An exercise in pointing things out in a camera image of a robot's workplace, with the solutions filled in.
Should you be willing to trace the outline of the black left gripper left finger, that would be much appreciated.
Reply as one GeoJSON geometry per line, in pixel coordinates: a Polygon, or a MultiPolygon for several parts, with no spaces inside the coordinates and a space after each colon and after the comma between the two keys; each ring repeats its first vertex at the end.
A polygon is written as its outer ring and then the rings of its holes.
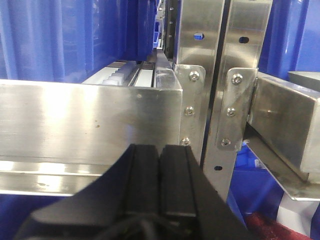
{"type": "Polygon", "coordinates": [[[159,155],[130,145],[103,175],[73,196],[33,211],[17,240],[118,239],[141,236],[160,214],[159,155]]]}

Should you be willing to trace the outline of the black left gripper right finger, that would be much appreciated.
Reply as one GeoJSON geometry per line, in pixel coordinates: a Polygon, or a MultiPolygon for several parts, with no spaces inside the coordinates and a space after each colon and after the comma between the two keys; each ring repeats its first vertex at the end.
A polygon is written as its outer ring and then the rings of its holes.
{"type": "Polygon", "coordinates": [[[161,212],[195,240],[251,240],[252,234],[210,184],[189,146],[166,145],[160,155],[161,212]]]}

